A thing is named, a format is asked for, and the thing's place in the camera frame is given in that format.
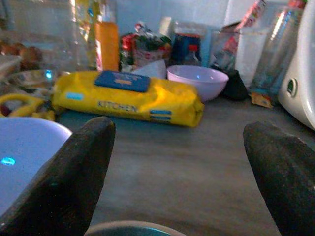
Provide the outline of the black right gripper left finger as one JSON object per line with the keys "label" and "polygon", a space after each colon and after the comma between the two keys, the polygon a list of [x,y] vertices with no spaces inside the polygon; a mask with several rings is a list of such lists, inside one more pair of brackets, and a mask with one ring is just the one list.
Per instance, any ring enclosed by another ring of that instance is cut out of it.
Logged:
{"label": "black right gripper left finger", "polygon": [[75,131],[0,218],[3,236],[82,236],[90,226],[116,127],[96,117]]}

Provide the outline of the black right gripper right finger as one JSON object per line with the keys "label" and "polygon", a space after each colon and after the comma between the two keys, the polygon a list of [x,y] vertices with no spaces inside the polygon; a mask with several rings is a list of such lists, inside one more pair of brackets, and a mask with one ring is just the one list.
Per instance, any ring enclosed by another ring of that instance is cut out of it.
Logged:
{"label": "black right gripper right finger", "polygon": [[283,236],[315,234],[315,152],[268,122],[245,126],[244,147],[258,189]]}

